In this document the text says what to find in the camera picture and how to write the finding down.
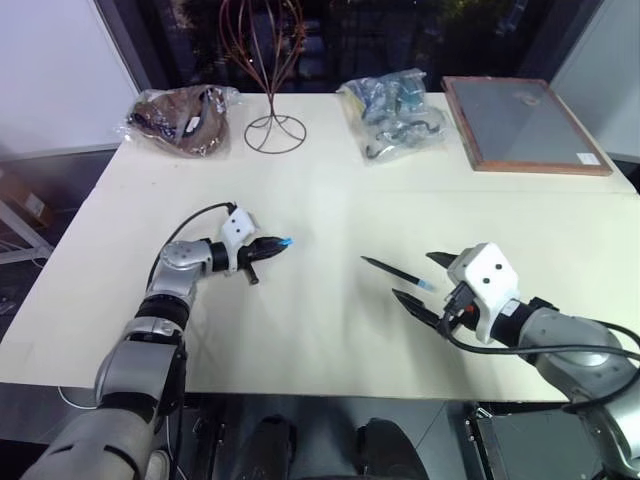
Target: white table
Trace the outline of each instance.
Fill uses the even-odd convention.
[[[447,108],[444,97],[432,104]],[[437,309],[452,288],[424,257],[498,243],[523,298],[639,330],[640,203],[610,177],[476,173],[455,133],[445,146],[365,167],[334,95],[281,95],[309,136],[283,156],[254,153],[243,126],[266,111],[247,95],[231,110],[231,152],[183,160],[125,142],[38,278],[0,344],[0,381],[89,387],[135,313],[158,249],[194,210],[236,200],[263,234],[291,236],[283,254],[199,285],[187,330],[195,392],[561,400],[519,358],[456,350],[392,296]],[[182,238],[215,236],[224,213]],[[360,260],[368,255],[432,280],[429,295]],[[474,341],[470,333],[463,339]]]

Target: wooden picture frame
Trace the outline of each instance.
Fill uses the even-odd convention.
[[[442,84],[447,102],[451,107],[455,122],[460,129],[469,161],[474,170],[599,176],[610,175],[613,172],[609,163],[596,147],[590,136],[575,120],[573,114],[544,80],[493,77],[444,77]],[[466,89],[466,97],[462,96],[461,98],[463,88]],[[522,96],[518,97],[513,94],[514,89],[516,89],[516,91],[521,89],[523,92]],[[534,91],[535,93],[529,95],[526,93],[527,90]],[[471,95],[469,92],[471,91],[479,92],[480,100],[477,104],[469,102],[468,100],[468,98],[470,98],[469,95]],[[493,97],[500,97],[503,101],[499,104],[492,104],[491,98]],[[544,143],[544,138],[538,138],[541,133],[531,131],[531,129],[527,131],[526,128],[523,128],[517,131],[518,139],[507,138],[509,133],[514,133],[513,131],[509,132],[511,125],[508,122],[518,115],[518,113],[510,111],[511,107],[518,112],[530,108],[530,112],[533,112],[530,114],[531,116],[535,116],[539,112],[540,115],[546,115],[553,125],[561,126],[561,128],[553,130],[554,134],[552,136],[554,138],[549,142],[555,142],[560,145],[558,150],[553,153],[554,146],[549,146]],[[495,150],[493,145],[491,145],[492,142],[487,143],[486,140],[483,139],[482,134],[474,131],[473,128],[474,124],[476,126],[479,125],[479,116],[485,114],[487,117],[492,117],[489,122],[495,123],[493,140],[499,138],[497,135],[501,135],[503,131],[505,132],[503,137],[505,144],[509,144],[509,142],[515,144],[522,138],[529,136],[530,138],[526,139],[525,143],[528,143],[530,146],[533,145],[534,147],[535,145],[544,146],[541,150],[546,149],[546,153],[552,152],[550,155],[551,159],[543,159],[542,153],[540,160],[530,158],[532,155],[535,155],[529,154],[532,148],[528,148],[528,152],[523,158],[515,158],[518,155],[515,155],[514,158],[508,158],[508,153],[507,158],[498,158],[498,156],[494,157],[492,155],[487,156],[486,152],[488,150]]]

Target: floor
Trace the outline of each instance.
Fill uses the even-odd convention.
[[[85,172],[87,179],[83,180],[84,184],[76,185],[71,194],[55,196],[63,199],[56,210],[55,221],[50,228],[40,231],[53,245],[60,240],[91,190],[93,184],[86,184],[87,181],[95,182],[107,162],[108,158],[96,162],[92,171]],[[46,175],[38,177],[36,174],[33,178],[35,183],[51,183]],[[11,233],[2,230],[0,240],[17,241]],[[11,309],[0,313],[1,340],[37,279],[40,268],[31,262],[2,265],[0,268],[0,300],[6,298],[14,303]],[[64,389],[64,393],[78,404],[92,404],[90,391]],[[372,417],[390,419],[401,426],[432,480],[475,478],[469,476],[469,458],[463,455],[467,449],[461,448],[465,445],[460,443],[457,435],[459,416],[453,415],[459,411],[460,402],[239,395],[225,398],[225,403],[228,406],[224,413],[227,429],[216,457],[216,480],[227,478],[235,452],[257,422],[273,414],[287,417],[298,429],[298,451],[291,469],[291,478],[294,479],[353,474],[354,432]],[[7,441],[14,442],[12,447],[15,442],[47,444],[83,411],[66,404],[55,387],[0,384],[0,412],[2,457],[10,451]],[[200,414],[198,411],[185,414],[185,446],[181,464],[187,476],[196,460],[193,427]],[[175,428],[175,419],[171,419],[171,423]],[[598,459],[575,417],[552,411],[494,417],[492,423],[508,478],[588,479],[598,468]],[[158,445],[166,443],[165,434],[164,429],[160,431]]]

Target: copper wire sculpture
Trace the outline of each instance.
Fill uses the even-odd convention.
[[[269,25],[269,39],[258,34],[260,20]],[[228,57],[258,83],[269,102],[269,114],[245,128],[245,142],[258,152],[270,154],[298,148],[307,137],[307,129],[297,118],[276,114],[274,100],[302,51],[305,32],[299,0],[222,0],[218,25]]]

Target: pen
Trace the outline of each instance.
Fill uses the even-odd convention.
[[[378,267],[384,270],[385,272],[390,273],[391,275],[395,275],[396,277],[400,277],[401,279],[406,280],[407,282],[413,283],[414,285],[417,285],[420,288],[427,290],[428,292],[433,292],[435,290],[433,285],[431,285],[426,280],[422,280],[421,278],[414,277],[413,275],[409,275],[408,273],[403,272],[402,270],[398,270],[397,268],[387,265],[386,263],[382,263],[381,261],[376,260],[375,258],[370,258],[365,256],[361,256],[360,258],[370,263],[374,267]]]

